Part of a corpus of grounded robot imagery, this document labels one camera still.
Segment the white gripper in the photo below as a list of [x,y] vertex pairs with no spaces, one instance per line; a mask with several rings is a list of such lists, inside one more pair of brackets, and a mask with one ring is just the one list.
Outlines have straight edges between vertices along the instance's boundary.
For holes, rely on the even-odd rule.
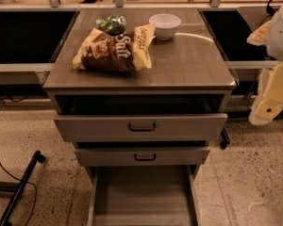
[[[283,5],[271,21],[264,23],[246,40],[249,44],[266,45],[267,54],[283,61]],[[258,77],[258,96],[248,120],[254,125],[271,122],[283,110],[283,62],[272,69],[262,69]]]

